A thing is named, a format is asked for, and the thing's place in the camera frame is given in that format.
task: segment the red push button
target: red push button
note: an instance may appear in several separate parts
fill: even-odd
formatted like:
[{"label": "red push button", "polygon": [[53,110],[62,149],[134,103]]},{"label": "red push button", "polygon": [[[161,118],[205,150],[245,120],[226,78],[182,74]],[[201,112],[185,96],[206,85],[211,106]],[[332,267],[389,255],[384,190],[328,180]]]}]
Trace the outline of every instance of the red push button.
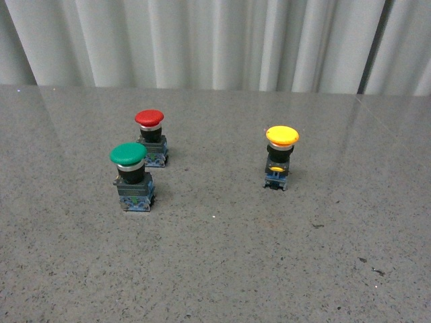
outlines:
[{"label": "red push button", "polygon": [[136,114],[135,121],[144,127],[155,127],[164,118],[159,110],[144,110]]}]

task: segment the white curtain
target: white curtain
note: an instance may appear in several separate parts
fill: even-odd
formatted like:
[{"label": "white curtain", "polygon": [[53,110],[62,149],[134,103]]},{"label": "white curtain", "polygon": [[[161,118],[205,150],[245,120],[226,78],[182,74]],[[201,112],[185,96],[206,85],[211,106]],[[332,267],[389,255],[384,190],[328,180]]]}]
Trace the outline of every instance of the white curtain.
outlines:
[{"label": "white curtain", "polygon": [[[385,0],[0,0],[0,83],[355,94]],[[366,94],[431,94],[431,1],[395,0]]]}]

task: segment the yellow push button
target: yellow push button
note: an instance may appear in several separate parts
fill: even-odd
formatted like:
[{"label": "yellow push button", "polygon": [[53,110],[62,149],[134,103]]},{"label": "yellow push button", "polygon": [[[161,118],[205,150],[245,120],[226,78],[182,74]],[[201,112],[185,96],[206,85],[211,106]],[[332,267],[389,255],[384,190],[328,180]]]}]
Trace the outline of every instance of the yellow push button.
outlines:
[{"label": "yellow push button", "polygon": [[274,126],[267,130],[267,138],[276,145],[289,146],[299,140],[299,134],[287,126]]}]

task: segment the green push button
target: green push button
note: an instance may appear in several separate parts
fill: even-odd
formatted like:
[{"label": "green push button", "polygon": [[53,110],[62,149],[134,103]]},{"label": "green push button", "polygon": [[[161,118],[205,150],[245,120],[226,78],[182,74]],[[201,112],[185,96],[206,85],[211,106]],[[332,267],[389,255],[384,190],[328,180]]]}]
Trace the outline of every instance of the green push button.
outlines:
[{"label": "green push button", "polygon": [[110,160],[122,166],[139,163],[147,155],[147,149],[140,143],[123,143],[110,152]]}]

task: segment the yellow indicator window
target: yellow indicator window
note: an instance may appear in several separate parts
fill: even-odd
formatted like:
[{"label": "yellow indicator window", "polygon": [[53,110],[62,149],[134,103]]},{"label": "yellow indicator window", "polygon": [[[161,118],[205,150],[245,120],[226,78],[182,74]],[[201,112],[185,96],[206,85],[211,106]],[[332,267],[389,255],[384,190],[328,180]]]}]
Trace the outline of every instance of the yellow indicator window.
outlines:
[{"label": "yellow indicator window", "polygon": [[271,167],[270,170],[273,172],[284,172],[284,169],[280,167]]}]

